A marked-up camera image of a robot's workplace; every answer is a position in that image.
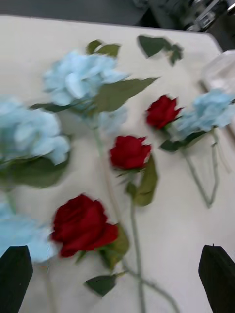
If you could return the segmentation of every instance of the green leaf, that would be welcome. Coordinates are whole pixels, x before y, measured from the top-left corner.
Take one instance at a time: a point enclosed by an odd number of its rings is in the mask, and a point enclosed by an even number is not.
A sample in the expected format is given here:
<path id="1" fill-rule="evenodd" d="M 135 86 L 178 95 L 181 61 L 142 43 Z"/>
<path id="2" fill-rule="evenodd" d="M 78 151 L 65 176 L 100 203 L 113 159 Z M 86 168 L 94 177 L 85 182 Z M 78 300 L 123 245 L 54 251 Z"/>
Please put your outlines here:
<path id="1" fill-rule="evenodd" d="M 192 133 L 188 135 L 183 141 L 183 146 L 188 147 L 188 146 L 194 145 L 205 134 L 207 133 L 204 131 L 200 131 L 200 132 L 196 132 L 196 133 Z"/>
<path id="2" fill-rule="evenodd" d="M 181 60 L 183 58 L 183 49 L 178 45 L 172 46 L 172 54 L 170 56 L 170 63 L 173 66 L 177 60 Z"/>
<path id="3" fill-rule="evenodd" d="M 168 151 L 168 152 L 175 152 L 179 150 L 182 147 L 182 142 L 180 141 L 171 141 L 171 140 L 166 140 L 164 143 L 160 145 L 160 148 Z"/>
<path id="4" fill-rule="evenodd" d="M 57 112 L 61 112 L 61 111 L 64 111 L 64 110 L 67 110 L 71 107 L 71 105 L 67 105 L 67 106 L 57 106 L 53 103 L 36 103 L 36 104 L 33 104 L 30 108 L 35 110 L 35 109 L 44 109 L 44 110 L 47 110 L 47 111 L 50 111 L 50 112 L 54 112 L 54 113 L 57 113 Z"/>
<path id="5" fill-rule="evenodd" d="M 116 275 L 97 276 L 85 282 L 85 285 L 100 297 L 104 297 L 115 284 Z"/>
<path id="6" fill-rule="evenodd" d="M 103 85 L 94 97 L 96 112 L 112 112 L 120 108 L 129 98 L 143 91 L 157 78 L 129 79 Z"/>
<path id="7" fill-rule="evenodd" d="M 148 58 L 160 52 L 166 45 L 166 40 L 160 37 L 154 38 L 140 35 L 138 36 L 138 41 L 142 50 Z"/>
<path id="8" fill-rule="evenodd" d="M 134 199 L 137 191 L 136 185 L 132 182 L 128 182 L 125 191 L 131 196 L 132 199 Z"/>
<path id="9" fill-rule="evenodd" d="M 39 157 L 27 162 L 16 161 L 11 166 L 12 178 L 16 184 L 47 188 L 61 179 L 69 161 L 70 152 L 67 160 L 58 165 L 54 165 L 45 157 Z"/>
<path id="10" fill-rule="evenodd" d="M 137 188 L 134 203 L 139 206 L 146 206 L 153 200 L 154 192 L 157 186 L 158 175 L 155 168 L 153 156 L 150 154 L 149 160 L 145 166 L 141 184 Z"/>
<path id="11" fill-rule="evenodd" d="M 121 261 L 129 249 L 129 240 L 123 227 L 119 223 L 116 224 L 116 226 L 119 230 L 118 238 L 106 245 L 105 250 L 99 251 L 104 264 L 111 270 L 113 270 L 115 265 Z"/>
<path id="12" fill-rule="evenodd" d="M 116 57 L 120 47 L 120 45 L 104 45 L 96 53 L 107 54 L 111 57 Z"/>
<path id="13" fill-rule="evenodd" d="M 78 264 L 86 256 L 86 254 L 87 251 L 81 251 L 75 263 Z"/>
<path id="14" fill-rule="evenodd" d="M 87 54 L 93 54 L 95 49 L 97 49 L 100 45 L 102 45 L 102 42 L 100 40 L 94 40 L 89 43 L 86 47 Z"/>

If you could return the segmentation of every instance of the white tablecloth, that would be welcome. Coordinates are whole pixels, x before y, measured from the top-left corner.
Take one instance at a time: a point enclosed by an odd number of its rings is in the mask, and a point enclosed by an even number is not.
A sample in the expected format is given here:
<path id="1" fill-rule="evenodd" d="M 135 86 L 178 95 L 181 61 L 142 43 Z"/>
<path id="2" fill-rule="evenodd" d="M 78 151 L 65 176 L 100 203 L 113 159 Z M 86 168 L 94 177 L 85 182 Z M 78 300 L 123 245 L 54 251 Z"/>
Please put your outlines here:
<path id="1" fill-rule="evenodd" d="M 179 43 L 184 48 L 183 60 L 171 67 L 162 53 L 145 59 L 137 46 L 139 34 L 166 36 Z M 180 106 L 188 106 L 202 91 L 198 84 L 202 67 L 215 58 L 220 49 L 208 34 L 1 16 L 0 93 L 13 94 L 27 104 L 49 100 L 43 92 L 43 73 L 53 61 L 72 49 L 85 52 L 86 45 L 94 39 L 122 45 L 118 69 L 130 73 L 131 77 L 161 77 L 127 102 L 129 117 L 121 129 L 122 134 L 147 136 L 160 175 L 154 201 L 137 210 L 143 273 L 176 299 L 182 313 L 209 313 L 211 309 L 198 275 L 198 265 L 206 244 L 221 245 L 233 257 L 235 173 L 228 174 L 219 160 L 220 186 L 213 207 L 207 209 L 185 160 L 179 153 L 170 155 L 158 149 L 163 139 L 146 126 L 143 112 L 166 93 L 179 97 Z M 56 208 L 79 193 L 87 192 L 102 200 L 114 221 L 91 132 L 75 120 L 72 125 L 68 113 L 62 119 L 68 133 L 76 132 L 72 160 L 64 180 L 55 187 L 41 190 L 17 187 L 18 211 L 49 222 Z M 220 131 L 219 136 L 224 154 L 235 170 L 233 143 L 225 132 Z M 105 140 L 106 149 L 111 147 L 112 140 Z M 194 160 L 206 188 L 211 190 L 213 180 L 207 173 L 211 159 L 209 146 L 203 141 L 196 147 L 192 150 Z M 123 220 L 130 231 L 129 199 L 124 194 L 121 179 L 114 173 L 111 176 Z M 133 250 L 132 247 L 127 254 L 132 266 Z M 99 258 L 92 253 L 78 266 L 74 259 L 52 260 L 50 274 L 58 312 L 139 312 L 137 283 L 128 275 L 120 278 L 102 300 L 82 285 L 85 280 L 104 273 Z M 173 312 L 161 297 L 147 288 L 145 291 L 148 313 Z M 37 268 L 20 312 L 48 312 L 45 286 Z"/>

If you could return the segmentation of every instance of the rose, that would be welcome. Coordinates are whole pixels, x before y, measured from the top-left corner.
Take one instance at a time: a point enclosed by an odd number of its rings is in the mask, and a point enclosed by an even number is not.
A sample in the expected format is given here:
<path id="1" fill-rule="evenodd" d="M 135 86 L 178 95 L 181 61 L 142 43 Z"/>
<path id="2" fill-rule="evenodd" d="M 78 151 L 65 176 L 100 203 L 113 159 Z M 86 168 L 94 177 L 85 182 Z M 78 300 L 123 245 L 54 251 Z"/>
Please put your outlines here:
<path id="1" fill-rule="evenodd" d="M 143 168 L 151 150 L 151 145 L 142 144 L 144 140 L 145 137 L 118 136 L 110 150 L 112 166 L 123 170 Z"/>
<path id="2" fill-rule="evenodd" d="M 179 112 L 182 110 L 175 109 L 177 99 L 171 100 L 167 95 L 161 96 L 157 101 L 153 102 L 148 108 L 146 122 L 148 125 L 157 129 L 161 129 L 170 122 L 173 122 Z"/>
<path id="3" fill-rule="evenodd" d="M 53 229 L 52 239 L 62 243 L 65 258 L 105 246 L 118 236 L 118 227 L 107 222 L 102 204 L 84 194 L 57 210 Z"/>

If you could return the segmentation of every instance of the fake flower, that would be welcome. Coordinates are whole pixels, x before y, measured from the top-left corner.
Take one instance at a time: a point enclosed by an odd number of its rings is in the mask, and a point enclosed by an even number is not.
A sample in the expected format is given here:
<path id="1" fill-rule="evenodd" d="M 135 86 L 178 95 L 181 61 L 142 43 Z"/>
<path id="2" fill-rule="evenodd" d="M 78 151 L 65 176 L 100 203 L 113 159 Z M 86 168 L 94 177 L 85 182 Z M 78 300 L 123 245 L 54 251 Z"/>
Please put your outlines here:
<path id="1" fill-rule="evenodd" d="M 181 109 L 176 109 L 176 105 L 176 98 L 172 100 L 167 95 L 161 96 L 146 111 L 147 124 L 156 129 L 161 129 L 174 121 L 181 111 Z"/>
<path id="2" fill-rule="evenodd" d="M 103 84 L 123 80 L 126 74 L 114 71 L 116 59 L 107 55 L 66 54 L 45 75 L 46 92 L 54 104 L 65 106 L 75 99 L 89 101 Z"/>
<path id="3" fill-rule="evenodd" d="M 30 110 L 12 97 L 0 97 L 0 162 L 45 156 L 55 165 L 62 163 L 70 145 L 60 133 L 56 115 Z"/>
<path id="4" fill-rule="evenodd" d="M 98 115 L 98 127 L 106 134 L 115 134 L 119 131 L 121 125 L 127 120 L 127 109 L 121 106 L 113 112 L 101 112 Z"/>
<path id="5" fill-rule="evenodd" d="M 123 170 L 141 169 L 148 158 L 151 145 L 144 145 L 145 137 L 118 136 L 110 150 L 113 167 Z"/>
<path id="6" fill-rule="evenodd" d="M 23 215 L 14 215 L 8 204 L 0 203 L 0 257 L 10 246 L 28 246 L 33 262 L 44 262 L 57 254 L 48 241 L 50 229 Z"/>
<path id="7" fill-rule="evenodd" d="M 118 236 L 118 227 L 107 222 L 102 204 L 84 194 L 69 200 L 56 212 L 52 239 L 62 243 L 61 256 L 105 246 Z"/>
<path id="8" fill-rule="evenodd" d="M 183 111 L 174 126 L 183 138 L 196 131 L 209 132 L 213 127 L 225 127 L 235 115 L 233 99 L 234 96 L 218 89 L 200 95 L 192 104 L 193 110 Z"/>

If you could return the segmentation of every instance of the light blue hydrangea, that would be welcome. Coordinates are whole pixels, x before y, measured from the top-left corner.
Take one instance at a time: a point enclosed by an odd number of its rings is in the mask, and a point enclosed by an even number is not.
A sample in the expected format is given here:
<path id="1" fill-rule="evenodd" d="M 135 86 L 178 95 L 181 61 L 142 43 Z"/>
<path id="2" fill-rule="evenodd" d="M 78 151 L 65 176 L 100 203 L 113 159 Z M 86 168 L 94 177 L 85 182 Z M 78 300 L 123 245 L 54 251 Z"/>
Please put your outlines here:
<path id="1" fill-rule="evenodd" d="M 55 114 L 0 96 L 0 163 L 45 156 L 57 165 L 66 160 L 69 149 Z"/>
<path id="2" fill-rule="evenodd" d="M 117 60 L 107 55 L 66 54 L 44 75 L 46 92 L 54 104 L 65 106 L 76 99 L 87 102 L 103 84 L 123 80 L 126 74 L 114 71 Z"/>
<path id="3" fill-rule="evenodd" d="M 0 203 L 0 257 L 10 246 L 28 246 L 32 262 L 41 263 L 57 254 L 48 240 L 50 229 L 24 215 L 14 215 L 8 204 Z"/>
<path id="4" fill-rule="evenodd" d="M 181 118 L 173 125 L 182 138 L 197 131 L 209 132 L 214 126 L 225 127 L 235 115 L 234 98 L 219 89 L 200 95 L 192 104 L 193 110 L 183 110 Z"/>
<path id="5" fill-rule="evenodd" d="M 106 134 L 115 134 L 126 120 L 127 109 L 122 106 L 113 112 L 101 112 L 98 115 L 97 124 Z"/>

